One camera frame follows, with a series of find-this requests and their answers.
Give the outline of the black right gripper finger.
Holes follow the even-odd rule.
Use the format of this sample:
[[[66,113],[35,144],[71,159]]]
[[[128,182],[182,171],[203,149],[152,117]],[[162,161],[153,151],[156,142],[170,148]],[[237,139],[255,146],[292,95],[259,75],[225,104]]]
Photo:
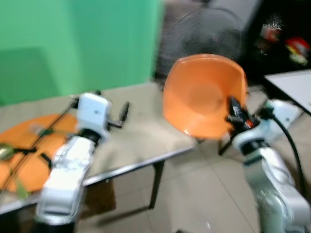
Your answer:
[[[234,120],[246,119],[246,111],[235,96],[229,96],[229,118]]]

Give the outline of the orange plastic bowl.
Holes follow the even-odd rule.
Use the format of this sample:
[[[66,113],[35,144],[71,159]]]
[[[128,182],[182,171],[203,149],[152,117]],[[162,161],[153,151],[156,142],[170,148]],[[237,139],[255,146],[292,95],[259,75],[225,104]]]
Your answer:
[[[226,122],[230,96],[246,103],[246,73],[238,63],[215,54],[184,56],[165,80],[163,117],[191,137],[221,138],[231,129]]]

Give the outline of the beige tablecloth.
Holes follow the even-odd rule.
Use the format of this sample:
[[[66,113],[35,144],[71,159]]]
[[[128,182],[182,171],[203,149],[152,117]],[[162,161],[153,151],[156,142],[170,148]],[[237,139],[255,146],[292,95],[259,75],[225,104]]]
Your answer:
[[[157,84],[117,87],[103,90],[102,95],[112,102],[111,115],[116,116],[125,102],[131,106],[124,127],[111,130],[109,139],[96,149],[84,185],[90,186],[193,149],[193,138],[165,120],[162,93]],[[69,102],[70,97],[58,96],[0,107],[0,130],[31,118],[62,113]],[[36,204],[38,197],[39,194],[33,194],[18,200],[7,195],[0,204],[0,216]]]

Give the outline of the white folding table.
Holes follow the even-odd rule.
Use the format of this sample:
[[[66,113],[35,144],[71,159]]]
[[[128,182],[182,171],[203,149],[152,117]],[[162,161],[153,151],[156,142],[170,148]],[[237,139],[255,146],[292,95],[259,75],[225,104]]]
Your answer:
[[[249,113],[255,113],[258,107],[263,105],[267,100],[282,100],[297,106],[301,111],[300,115],[311,115],[311,71],[309,69],[266,75],[266,80],[269,87],[274,87],[284,97],[274,98],[268,96],[260,105],[257,105],[254,111],[248,111],[244,107],[242,100],[237,99]],[[218,123],[224,125],[225,133],[231,134],[231,125],[225,120],[226,116],[229,115],[229,96],[225,99],[225,112],[218,116],[216,120]]]

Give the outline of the black metal table leg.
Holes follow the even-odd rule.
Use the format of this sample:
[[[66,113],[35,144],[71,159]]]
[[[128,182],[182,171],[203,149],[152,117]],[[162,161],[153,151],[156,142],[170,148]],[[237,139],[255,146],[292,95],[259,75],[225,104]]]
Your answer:
[[[153,188],[151,189],[151,196],[149,202],[149,209],[154,209],[157,202],[158,190],[160,188],[161,179],[164,173],[165,161],[153,163],[154,170],[154,179],[153,179]]]

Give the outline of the brown cardboard box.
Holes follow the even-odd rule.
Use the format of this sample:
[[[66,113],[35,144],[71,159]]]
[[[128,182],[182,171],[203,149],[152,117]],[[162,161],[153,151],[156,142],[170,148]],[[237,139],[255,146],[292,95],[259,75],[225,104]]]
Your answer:
[[[92,184],[85,188],[79,219],[103,215],[117,207],[114,182],[112,180]]]

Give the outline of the black standing fan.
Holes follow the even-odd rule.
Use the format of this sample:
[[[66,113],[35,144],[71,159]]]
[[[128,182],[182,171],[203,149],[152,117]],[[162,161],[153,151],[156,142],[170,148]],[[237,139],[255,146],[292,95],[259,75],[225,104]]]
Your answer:
[[[153,80],[164,84],[175,62],[185,56],[213,54],[237,62],[243,49],[240,18],[224,7],[201,4],[164,25]]]

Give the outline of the red and yellow item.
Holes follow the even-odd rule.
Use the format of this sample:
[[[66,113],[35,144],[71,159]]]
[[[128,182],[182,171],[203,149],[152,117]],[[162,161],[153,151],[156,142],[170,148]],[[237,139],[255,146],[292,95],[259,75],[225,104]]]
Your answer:
[[[304,38],[290,37],[286,39],[285,44],[293,62],[299,65],[308,65],[311,47]]]

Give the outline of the red and white item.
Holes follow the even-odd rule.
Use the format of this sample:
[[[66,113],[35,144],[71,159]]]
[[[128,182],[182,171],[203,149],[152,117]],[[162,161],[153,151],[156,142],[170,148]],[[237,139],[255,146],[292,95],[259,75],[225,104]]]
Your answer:
[[[277,42],[283,31],[283,20],[277,15],[270,15],[266,21],[262,24],[260,29],[260,37],[267,42]]]

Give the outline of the orange placemat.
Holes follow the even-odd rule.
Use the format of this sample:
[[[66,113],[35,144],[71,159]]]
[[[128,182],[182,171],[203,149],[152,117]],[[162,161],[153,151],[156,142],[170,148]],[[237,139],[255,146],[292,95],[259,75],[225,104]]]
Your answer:
[[[7,143],[16,148],[31,146],[38,138],[37,128],[49,126],[60,114],[40,116],[19,123],[9,129],[0,132],[0,143]],[[53,133],[46,135],[36,146],[36,153],[30,153],[25,163],[20,166],[17,173],[18,184],[28,192],[39,191],[49,177],[50,169],[47,161],[40,157],[43,153],[53,158],[56,151],[67,141],[69,133],[75,133],[76,118],[68,114],[53,128]],[[11,160],[0,161],[0,190],[16,192],[18,190],[14,181],[10,181],[7,187],[3,184],[9,177],[9,169],[15,168],[24,157],[22,153],[15,153]]]

